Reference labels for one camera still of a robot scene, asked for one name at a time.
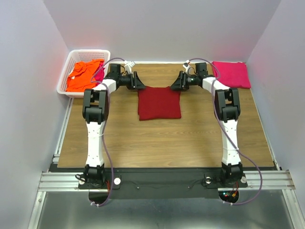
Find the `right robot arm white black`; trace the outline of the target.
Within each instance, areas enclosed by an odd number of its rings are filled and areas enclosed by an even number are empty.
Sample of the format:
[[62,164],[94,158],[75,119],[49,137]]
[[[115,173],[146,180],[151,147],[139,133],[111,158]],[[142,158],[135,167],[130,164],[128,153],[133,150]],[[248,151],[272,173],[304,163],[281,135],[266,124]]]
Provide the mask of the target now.
[[219,181],[224,186],[230,186],[243,176],[237,140],[238,118],[241,113],[238,89],[224,85],[209,74],[205,62],[196,63],[193,74],[189,73],[192,68],[190,61],[186,61],[183,67],[185,70],[179,72],[170,89],[186,91],[196,85],[211,93],[214,115],[222,132],[223,157]]

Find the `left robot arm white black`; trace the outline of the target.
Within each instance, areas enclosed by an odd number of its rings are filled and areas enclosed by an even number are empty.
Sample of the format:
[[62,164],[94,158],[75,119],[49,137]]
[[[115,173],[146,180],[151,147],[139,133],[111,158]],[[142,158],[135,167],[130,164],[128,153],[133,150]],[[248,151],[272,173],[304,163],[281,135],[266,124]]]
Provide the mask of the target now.
[[137,72],[132,71],[135,62],[124,61],[124,72],[121,65],[110,64],[110,71],[101,82],[83,93],[82,116],[88,133],[88,153],[84,173],[79,178],[80,183],[90,184],[101,188],[110,186],[104,174],[104,131],[109,116],[110,94],[119,87],[125,86],[129,90],[141,90],[145,85],[139,79]]

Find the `dark red t shirt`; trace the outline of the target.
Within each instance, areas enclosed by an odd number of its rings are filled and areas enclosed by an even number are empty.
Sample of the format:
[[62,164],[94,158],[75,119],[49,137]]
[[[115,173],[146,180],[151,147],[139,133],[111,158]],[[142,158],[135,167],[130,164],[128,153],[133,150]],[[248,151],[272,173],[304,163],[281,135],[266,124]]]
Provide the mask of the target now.
[[181,92],[173,91],[169,86],[149,87],[138,91],[139,120],[180,119]]

